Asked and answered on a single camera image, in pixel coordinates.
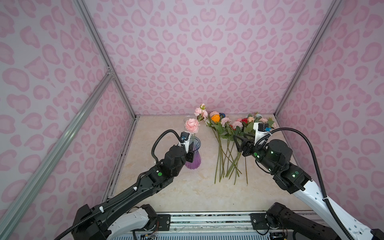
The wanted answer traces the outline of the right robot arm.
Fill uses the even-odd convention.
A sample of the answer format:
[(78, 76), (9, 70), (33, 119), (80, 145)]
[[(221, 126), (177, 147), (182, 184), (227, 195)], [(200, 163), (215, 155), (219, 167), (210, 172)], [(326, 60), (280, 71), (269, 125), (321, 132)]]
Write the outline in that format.
[(234, 136), (238, 152), (254, 157), (283, 191), (294, 195), (309, 206), (326, 224), (321, 225), (294, 213), (280, 203), (266, 212), (269, 228), (293, 230), (311, 240), (382, 240), (383, 231), (370, 229), (358, 221), (335, 201), (325, 197), (318, 184), (297, 165), (291, 163), (292, 149), (282, 140), (271, 140), (259, 147), (248, 138)]

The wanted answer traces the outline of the purple glass vase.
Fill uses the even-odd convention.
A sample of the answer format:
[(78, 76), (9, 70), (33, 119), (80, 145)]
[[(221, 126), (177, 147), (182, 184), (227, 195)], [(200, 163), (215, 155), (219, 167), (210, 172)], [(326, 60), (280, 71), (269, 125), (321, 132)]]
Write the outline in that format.
[(193, 161), (193, 163), (187, 163), (186, 162), (186, 164), (185, 164), (185, 166), (188, 169), (190, 169), (190, 170), (197, 169), (201, 165), (201, 161), (202, 161), (200, 153), (199, 153), (199, 149), (201, 147), (201, 141), (197, 137), (195, 137), (194, 147), (195, 147), (195, 154), (194, 154), (194, 161)]

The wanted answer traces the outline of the pink peony flower stem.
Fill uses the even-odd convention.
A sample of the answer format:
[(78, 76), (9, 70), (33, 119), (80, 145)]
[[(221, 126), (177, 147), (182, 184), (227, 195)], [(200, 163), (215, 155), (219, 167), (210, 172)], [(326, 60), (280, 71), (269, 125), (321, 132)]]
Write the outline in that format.
[(194, 144), (194, 141), (195, 141), (195, 135), (196, 133), (199, 131), (199, 126), (200, 126), (200, 122), (193, 118), (193, 119), (189, 119), (186, 123), (185, 123), (185, 129), (187, 132), (189, 132), (191, 134), (191, 138), (190, 138), (190, 144)]

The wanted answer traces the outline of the orange rose stem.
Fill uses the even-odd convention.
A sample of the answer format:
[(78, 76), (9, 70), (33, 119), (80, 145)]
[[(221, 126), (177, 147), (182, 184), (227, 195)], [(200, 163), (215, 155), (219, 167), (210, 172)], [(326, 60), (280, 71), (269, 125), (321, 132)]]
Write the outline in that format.
[(215, 183), (221, 182), (224, 178), (224, 155), (223, 155), (223, 148), (222, 148), (222, 141), (221, 141), (221, 116), (220, 113), (217, 111), (213, 111), (209, 115), (210, 120), (210, 127), (214, 133), (215, 139), (218, 142), (218, 159), (217, 159), (217, 166), (215, 171)]

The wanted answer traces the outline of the striped pink peony branch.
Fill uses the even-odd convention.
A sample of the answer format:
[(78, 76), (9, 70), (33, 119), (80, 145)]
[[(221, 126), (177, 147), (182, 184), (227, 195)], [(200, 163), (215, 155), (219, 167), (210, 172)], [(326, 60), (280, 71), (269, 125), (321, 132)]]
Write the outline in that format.
[(209, 127), (211, 129), (211, 127), (210, 127), (210, 120), (209, 120), (210, 113), (208, 113), (205, 104), (201, 104), (199, 107), (197, 107), (195, 109), (194, 115), (195, 115), (195, 119), (197, 119), (200, 122), (200, 125), (201, 125), (201, 123), (203, 123), (203, 124), (205, 124), (207, 127)]

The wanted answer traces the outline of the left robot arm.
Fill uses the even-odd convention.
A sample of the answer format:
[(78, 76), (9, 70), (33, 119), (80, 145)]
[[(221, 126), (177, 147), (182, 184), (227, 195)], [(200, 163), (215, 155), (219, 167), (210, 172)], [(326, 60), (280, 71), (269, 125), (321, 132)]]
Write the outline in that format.
[(165, 157), (148, 171), (139, 174), (136, 183), (115, 197), (90, 208), (78, 209), (74, 223), (60, 233), (60, 240), (72, 234), (75, 240), (106, 240), (112, 238), (112, 225), (141, 201), (157, 194), (170, 185), (187, 162), (193, 162), (194, 151), (186, 152), (182, 146), (172, 146)]

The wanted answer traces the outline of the pink peony branch with bud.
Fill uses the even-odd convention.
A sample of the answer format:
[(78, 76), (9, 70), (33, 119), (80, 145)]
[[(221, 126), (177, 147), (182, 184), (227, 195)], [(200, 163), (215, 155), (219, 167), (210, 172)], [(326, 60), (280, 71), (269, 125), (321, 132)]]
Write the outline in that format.
[(225, 161), (227, 162), (225, 177), (229, 178), (232, 168), (230, 165), (234, 162), (234, 157), (232, 151), (235, 146), (234, 135), (237, 135), (240, 130), (243, 128), (241, 119), (231, 121), (228, 116), (225, 116), (220, 121), (224, 132), (221, 134), (221, 137), (227, 140), (227, 149), (225, 151)]

